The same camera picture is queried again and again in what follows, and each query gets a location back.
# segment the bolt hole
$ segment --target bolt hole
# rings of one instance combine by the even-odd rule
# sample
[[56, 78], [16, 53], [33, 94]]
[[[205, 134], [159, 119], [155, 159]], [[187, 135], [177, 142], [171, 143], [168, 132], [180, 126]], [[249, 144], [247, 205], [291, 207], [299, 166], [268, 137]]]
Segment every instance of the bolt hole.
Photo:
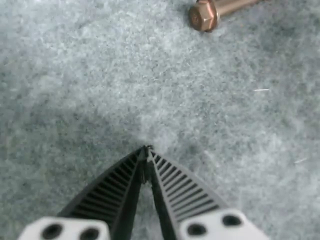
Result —
[[88, 228], [81, 233], [80, 240], [96, 240], [99, 236], [99, 230], [96, 228]]
[[190, 236], [201, 236], [207, 232], [207, 229], [202, 224], [194, 223], [188, 227], [187, 231]]
[[57, 238], [61, 232], [62, 232], [62, 225], [61, 224], [51, 224], [49, 226], [47, 226], [43, 232], [42, 232], [42, 237], [45, 240], [52, 240]]
[[234, 216], [234, 215], [226, 215], [223, 217], [222, 219], [223, 224], [226, 227], [230, 227], [230, 226], [239, 226], [242, 224], [241, 220], [239, 217]]

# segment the copper bolt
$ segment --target copper bolt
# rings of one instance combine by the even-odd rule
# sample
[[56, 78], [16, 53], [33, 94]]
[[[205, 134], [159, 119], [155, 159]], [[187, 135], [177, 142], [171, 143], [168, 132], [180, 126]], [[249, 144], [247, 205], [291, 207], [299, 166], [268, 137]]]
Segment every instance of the copper bolt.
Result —
[[259, 0], [197, 0], [189, 10], [191, 26], [201, 32], [211, 32], [220, 17], [233, 13]]

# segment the ribbed gripper pad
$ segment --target ribbed gripper pad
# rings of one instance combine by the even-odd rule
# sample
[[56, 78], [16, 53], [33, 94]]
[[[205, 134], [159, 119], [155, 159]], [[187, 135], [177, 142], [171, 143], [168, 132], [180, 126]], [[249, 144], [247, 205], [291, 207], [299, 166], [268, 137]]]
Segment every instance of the ribbed gripper pad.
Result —
[[225, 208], [227, 204], [193, 173], [167, 159], [149, 151], [154, 169], [154, 183], [159, 185], [162, 198], [171, 220], [179, 224], [183, 220], [215, 209]]
[[114, 230], [122, 216], [135, 214], [140, 191], [144, 149], [126, 156], [101, 174], [76, 196], [59, 214], [59, 217], [102, 220]]

